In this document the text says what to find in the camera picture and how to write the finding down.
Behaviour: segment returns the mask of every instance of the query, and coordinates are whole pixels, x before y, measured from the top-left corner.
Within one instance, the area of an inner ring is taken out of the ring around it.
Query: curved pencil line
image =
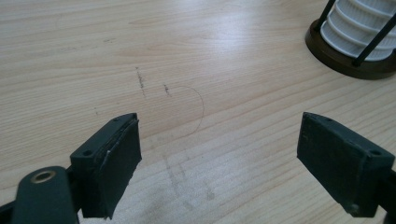
[[[176,86],[176,87],[174,87],[174,88],[180,88],[180,87],[184,87],[184,88],[187,88],[187,89],[190,89],[190,90],[195,91],[195,92],[199,95],[199,98],[201,99],[201,103],[202,103],[202,116],[201,116],[201,120],[199,121],[198,126],[196,127],[196,129],[195,129],[192,133],[189,133],[189,134],[185,135],[185,136],[189,136],[189,135],[192,135],[193,133],[196,133],[196,132],[198,131],[198,129],[201,127],[202,120],[204,120],[204,116],[205,116],[204,98],[202,98],[201,93],[199,93],[199,92],[198,92],[195,88],[193,88],[193,87],[188,87],[188,86]]]

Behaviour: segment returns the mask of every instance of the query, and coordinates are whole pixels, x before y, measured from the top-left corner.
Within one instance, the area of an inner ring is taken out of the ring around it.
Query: light wooden surface
[[[381,223],[296,159],[304,111],[396,153],[396,78],[345,77],[305,46],[326,2],[1,1],[0,204],[136,112],[143,160],[113,220],[82,223]]]

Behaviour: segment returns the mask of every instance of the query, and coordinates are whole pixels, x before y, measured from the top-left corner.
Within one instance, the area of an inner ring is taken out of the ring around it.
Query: pencil mark
[[[192,209],[194,209],[194,206],[192,206],[192,204],[187,202],[187,201],[184,201],[183,205],[184,205],[185,208],[187,208],[190,211],[192,211]]]
[[[172,97],[171,93],[169,92],[169,88],[165,84],[163,84],[163,87],[165,88],[166,95]]]
[[[145,79],[142,78],[142,75],[140,74],[140,71],[139,71],[139,67],[136,67],[136,74],[137,74],[137,78],[139,78],[140,89],[142,90],[143,96],[146,99],[145,84],[144,84]]]
[[[213,189],[209,187],[209,185],[205,182],[205,187],[206,187],[206,199],[208,201],[212,201],[215,199],[215,193],[213,192]]]
[[[183,169],[183,167],[180,165],[180,163],[178,164],[178,168],[179,168],[180,171],[181,171],[181,174],[182,174],[182,176],[183,176],[183,179],[184,179],[184,180],[187,180],[186,172],[184,171],[184,169]]]
[[[106,40],[104,40],[103,42],[104,43],[113,43],[113,40],[115,40],[116,38],[109,38],[109,39],[106,39]]]
[[[171,184],[172,184],[172,189],[175,192],[176,196],[179,197],[179,191],[178,191],[178,183],[177,183],[177,179],[175,177],[175,174],[172,172],[171,166],[169,165],[169,161],[166,158],[165,155],[163,155],[163,160],[165,161],[165,165],[166,165],[166,172],[168,172],[169,174],[169,178],[171,179]]]
[[[202,104],[202,115],[201,115],[201,119],[200,119],[200,121],[199,121],[198,126],[195,128],[195,130],[194,130],[192,133],[189,133],[189,134],[186,135],[186,136],[189,136],[189,135],[192,135],[193,133],[196,133],[196,132],[198,131],[198,129],[201,127],[202,120],[204,119],[204,116],[205,116],[205,103],[204,103],[204,98],[202,97],[201,93],[199,93],[198,90],[196,90],[196,89],[193,88],[193,87],[189,87],[189,86],[177,86],[177,87],[182,87],[182,88],[187,88],[187,89],[193,90],[193,91],[195,91],[195,92],[199,95],[199,98],[201,99],[201,104]]]
[[[80,50],[85,50],[85,49],[97,49],[98,47],[95,45],[83,45],[83,46],[77,46],[77,47],[66,47],[59,49],[60,52],[62,53],[68,53],[68,52],[73,52],[73,51],[80,51]]]
[[[56,28],[59,30],[60,28],[59,28],[59,25],[58,25],[58,22],[59,22],[59,20],[62,18],[64,16],[64,14],[61,14],[59,17],[58,17],[58,19],[56,19],[56,22],[55,22],[55,26],[56,26]]]

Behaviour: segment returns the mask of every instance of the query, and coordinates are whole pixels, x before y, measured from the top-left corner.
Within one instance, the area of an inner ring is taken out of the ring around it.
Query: scratch
[[[142,78],[142,75],[140,74],[140,71],[139,71],[139,67],[136,67],[136,74],[137,74],[137,78],[139,78],[140,89],[142,90],[143,96],[146,99],[145,84],[144,84],[145,79]]]

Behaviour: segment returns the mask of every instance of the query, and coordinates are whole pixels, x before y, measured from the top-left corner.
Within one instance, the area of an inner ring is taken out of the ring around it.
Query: wooden table
[[[307,49],[326,1],[2,1],[0,204],[35,169],[136,112],[143,160],[111,221],[352,218],[296,159],[301,117],[396,153],[396,78],[343,76]]]

